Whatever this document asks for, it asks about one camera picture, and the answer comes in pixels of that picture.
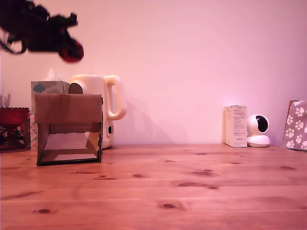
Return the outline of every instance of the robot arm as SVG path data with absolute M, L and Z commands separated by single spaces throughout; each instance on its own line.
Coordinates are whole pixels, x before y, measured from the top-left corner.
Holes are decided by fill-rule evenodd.
M 32 52 L 58 52 L 67 62 L 80 61 L 82 45 L 71 38 L 67 28 L 78 25 L 77 15 L 66 18 L 50 16 L 41 5 L 35 6 L 30 0 L 0 0 L 0 27 L 8 36 L 0 38 L 0 47 L 12 54 Z M 21 51 L 14 51 L 11 44 L 21 41 Z

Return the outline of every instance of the tissue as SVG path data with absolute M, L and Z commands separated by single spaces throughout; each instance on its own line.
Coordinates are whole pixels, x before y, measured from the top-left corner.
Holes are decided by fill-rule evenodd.
M 43 81 L 60 81 L 61 79 L 55 74 L 52 68 L 49 69 L 48 75 Z

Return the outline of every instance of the camera base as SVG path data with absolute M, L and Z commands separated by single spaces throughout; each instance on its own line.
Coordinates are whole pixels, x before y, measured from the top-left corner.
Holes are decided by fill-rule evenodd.
M 270 139 L 266 135 L 257 135 L 248 137 L 248 146 L 256 148 L 265 148 L 270 146 Z

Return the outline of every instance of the wood grain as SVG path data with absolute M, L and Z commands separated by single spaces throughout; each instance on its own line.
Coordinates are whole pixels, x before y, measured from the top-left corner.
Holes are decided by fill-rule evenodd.
M 307 153 L 117 146 L 102 163 L 36 166 L 1 153 L 4 230 L 307 229 Z

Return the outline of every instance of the kettle handle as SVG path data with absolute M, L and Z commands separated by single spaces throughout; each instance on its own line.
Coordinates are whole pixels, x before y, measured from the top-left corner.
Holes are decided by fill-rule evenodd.
M 105 80 L 106 89 L 108 91 L 108 97 L 109 97 L 109 105 L 106 108 L 107 113 L 110 119 L 120 120 L 126 115 L 126 112 L 127 112 L 126 100 L 124 99 L 121 79 L 119 76 L 111 75 L 111 76 L 104 76 L 104 80 Z M 117 94 L 117 103 L 118 103 L 117 113 L 112 112 L 112 108 L 113 108 L 112 86 L 115 86 L 116 94 Z

